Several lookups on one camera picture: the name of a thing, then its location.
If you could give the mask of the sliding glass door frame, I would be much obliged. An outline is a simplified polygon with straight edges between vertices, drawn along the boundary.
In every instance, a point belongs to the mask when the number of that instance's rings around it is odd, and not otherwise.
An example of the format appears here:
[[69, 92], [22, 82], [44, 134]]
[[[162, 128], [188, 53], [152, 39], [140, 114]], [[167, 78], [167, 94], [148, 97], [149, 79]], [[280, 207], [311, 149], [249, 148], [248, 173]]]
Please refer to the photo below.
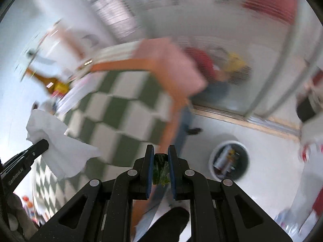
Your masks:
[[278, 63], [246, 117], [272, 122], [276, 127], [301, 128], [297, 104], [316, 71], [322, 53], [321, 39], [320, 22], [309, 17], [297, 20], [285, 39]]

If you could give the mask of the green vegetable scrap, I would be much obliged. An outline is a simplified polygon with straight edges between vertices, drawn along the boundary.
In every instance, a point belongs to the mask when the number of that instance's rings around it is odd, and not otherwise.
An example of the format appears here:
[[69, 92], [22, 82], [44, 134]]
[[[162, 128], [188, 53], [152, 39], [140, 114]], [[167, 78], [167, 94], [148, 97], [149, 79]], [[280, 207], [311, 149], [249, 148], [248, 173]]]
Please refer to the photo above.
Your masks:
[[170, 183], [168, 155], [157, 153], [153, 161], [153, 185], [166, 186]]

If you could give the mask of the green white checkered tablecloth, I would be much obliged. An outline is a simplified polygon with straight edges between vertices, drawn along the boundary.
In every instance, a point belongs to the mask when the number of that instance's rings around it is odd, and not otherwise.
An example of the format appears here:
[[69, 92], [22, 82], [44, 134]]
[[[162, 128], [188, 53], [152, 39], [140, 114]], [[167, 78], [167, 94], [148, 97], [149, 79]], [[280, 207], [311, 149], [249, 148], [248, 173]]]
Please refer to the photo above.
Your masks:
[[152, 144], [165, 151], [178, 133], [189, 97], [206, 88], [196, 63], [168, 38], [143, 39], [98, 51], [90, 77], [96, 86], [60, 116], [67, 135], [100, 155], [73, 177], [58, 180], [36, 160], [34, 202], [52, 217], [92, 179], [129, 170]]

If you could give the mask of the white kitchen appliance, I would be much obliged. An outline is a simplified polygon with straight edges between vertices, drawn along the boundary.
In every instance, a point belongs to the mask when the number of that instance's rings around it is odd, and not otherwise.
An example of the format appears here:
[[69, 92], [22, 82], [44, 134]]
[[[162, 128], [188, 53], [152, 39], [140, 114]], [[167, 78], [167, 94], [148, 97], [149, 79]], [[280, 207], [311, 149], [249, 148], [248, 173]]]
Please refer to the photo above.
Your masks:
[[90, 60], [101, 48], [102, 44], [96, 35], [67, 28], [59, 21], [41, 39], [38, 52], [62, 68], [73, 71]]

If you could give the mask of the black bucket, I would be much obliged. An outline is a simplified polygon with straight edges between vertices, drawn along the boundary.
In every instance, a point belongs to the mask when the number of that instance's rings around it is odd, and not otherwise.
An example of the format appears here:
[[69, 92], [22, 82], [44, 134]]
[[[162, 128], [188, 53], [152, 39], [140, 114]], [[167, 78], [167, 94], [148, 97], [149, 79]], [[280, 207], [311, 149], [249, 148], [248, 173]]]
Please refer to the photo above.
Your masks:
[[312, 119], [319, 112], [318, 98], [314, 91], [310, 91], [297, 106], [296, 113], [301, 122]]

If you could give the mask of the white paper tissue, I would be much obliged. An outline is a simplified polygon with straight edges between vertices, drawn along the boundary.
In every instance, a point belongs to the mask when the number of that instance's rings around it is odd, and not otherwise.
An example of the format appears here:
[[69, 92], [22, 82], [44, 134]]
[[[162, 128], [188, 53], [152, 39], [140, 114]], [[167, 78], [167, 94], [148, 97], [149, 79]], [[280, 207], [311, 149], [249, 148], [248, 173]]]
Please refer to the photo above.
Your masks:
[[97, 147], [65, 135], [67, 126], [43, 110], [32, 110], [26, 130], [27, 140], [33, 144], [42, 139], [48, 142], [42, 157], [58, 180], [77, 175], [89, 159], [100, 156]]

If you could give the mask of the amber oil bottle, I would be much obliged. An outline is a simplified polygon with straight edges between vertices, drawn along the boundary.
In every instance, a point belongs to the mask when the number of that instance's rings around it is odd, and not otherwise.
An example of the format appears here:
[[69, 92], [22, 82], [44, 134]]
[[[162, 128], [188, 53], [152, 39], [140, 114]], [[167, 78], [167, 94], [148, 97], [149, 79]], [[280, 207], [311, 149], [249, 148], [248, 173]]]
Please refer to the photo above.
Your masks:
[[52, 97], [64, 97], [69, 92], [69, 84], [56, 77], [44, 77], [30, 68], [26, 68], [26, 74], [40, 82]]

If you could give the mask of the yellow bag behind glass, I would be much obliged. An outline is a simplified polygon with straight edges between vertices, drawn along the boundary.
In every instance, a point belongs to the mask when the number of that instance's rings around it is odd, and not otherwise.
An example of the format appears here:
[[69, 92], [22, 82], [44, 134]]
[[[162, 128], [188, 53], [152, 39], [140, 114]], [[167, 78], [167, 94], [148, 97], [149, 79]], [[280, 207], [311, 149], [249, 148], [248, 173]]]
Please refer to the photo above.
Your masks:
[[250, 79], [252, 69], [236, 53], [229, 52], [227, 62], [224, 65], [224, 71], [229, 76], [231, 84], [241, 84]]

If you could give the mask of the small black floor object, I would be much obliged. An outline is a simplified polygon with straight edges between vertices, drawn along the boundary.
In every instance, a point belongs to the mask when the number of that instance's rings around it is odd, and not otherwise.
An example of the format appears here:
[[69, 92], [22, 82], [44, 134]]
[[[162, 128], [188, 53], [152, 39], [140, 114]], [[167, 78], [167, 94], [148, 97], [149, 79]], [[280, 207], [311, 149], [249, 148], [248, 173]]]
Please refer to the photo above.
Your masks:
[[188, 128], [186, 129], [186, 133], [190, 136], [197, 135], [202, 132], [201, 128]]

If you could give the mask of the blue cabinet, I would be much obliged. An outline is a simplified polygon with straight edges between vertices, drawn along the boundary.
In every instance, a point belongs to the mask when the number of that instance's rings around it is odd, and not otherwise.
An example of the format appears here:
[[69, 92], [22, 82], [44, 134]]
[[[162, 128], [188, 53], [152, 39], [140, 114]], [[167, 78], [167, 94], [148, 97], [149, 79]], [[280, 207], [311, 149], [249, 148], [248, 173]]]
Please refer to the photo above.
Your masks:
[[190, 111], [189, 107], [183, 108], [180, 115], [180, 123], [178, 126], [176, 137], [173, 141], [178, 157], [181, 156], [182, 148], [188, 136], [187, 130], [191, 127], [192, 120], [193, 114]]

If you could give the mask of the clear plastic bottle red cap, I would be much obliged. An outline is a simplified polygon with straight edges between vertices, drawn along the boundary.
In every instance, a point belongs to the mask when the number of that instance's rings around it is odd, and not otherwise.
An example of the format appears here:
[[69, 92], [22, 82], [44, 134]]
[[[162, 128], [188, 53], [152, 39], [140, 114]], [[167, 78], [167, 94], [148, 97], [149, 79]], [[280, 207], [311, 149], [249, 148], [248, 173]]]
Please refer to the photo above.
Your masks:
[[300, 158], [304, 163], [310, 161], [314, 157], [322, 157], [322, 141], [307, 142], [301, 149]]

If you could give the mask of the red garment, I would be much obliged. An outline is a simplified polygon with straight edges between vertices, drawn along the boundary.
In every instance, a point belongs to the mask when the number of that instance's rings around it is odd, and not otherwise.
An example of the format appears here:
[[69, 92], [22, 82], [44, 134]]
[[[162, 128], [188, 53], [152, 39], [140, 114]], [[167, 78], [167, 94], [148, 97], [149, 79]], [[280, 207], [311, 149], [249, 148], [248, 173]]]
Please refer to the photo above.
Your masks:
[[297, 0], [246, 0], [242, 6], [286, 24], [293, 24]]

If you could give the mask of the white round trash bin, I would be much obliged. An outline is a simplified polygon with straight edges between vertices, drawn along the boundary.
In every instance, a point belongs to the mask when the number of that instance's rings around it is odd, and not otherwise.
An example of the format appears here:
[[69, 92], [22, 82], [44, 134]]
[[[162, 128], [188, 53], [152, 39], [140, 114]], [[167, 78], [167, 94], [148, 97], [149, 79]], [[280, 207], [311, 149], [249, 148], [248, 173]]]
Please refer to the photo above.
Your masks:
[[213, 179], [238, 181], [247, 172], [250, 164], [245, 145], [236, 140], [227, 140], [212, 151], [208, 166]]

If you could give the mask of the red bag behind glass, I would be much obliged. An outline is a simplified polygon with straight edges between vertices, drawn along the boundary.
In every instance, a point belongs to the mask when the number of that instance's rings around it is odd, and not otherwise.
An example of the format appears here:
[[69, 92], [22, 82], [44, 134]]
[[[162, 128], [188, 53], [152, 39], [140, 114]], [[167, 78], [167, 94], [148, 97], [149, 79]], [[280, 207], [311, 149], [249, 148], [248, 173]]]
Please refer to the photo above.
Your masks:
[[213, 68], [213, 61], [205, 51], [187, 47], [185, 52], [196, 63], [197, 69], [206, 80], [209, 82], [218, 81], [218, 74]]

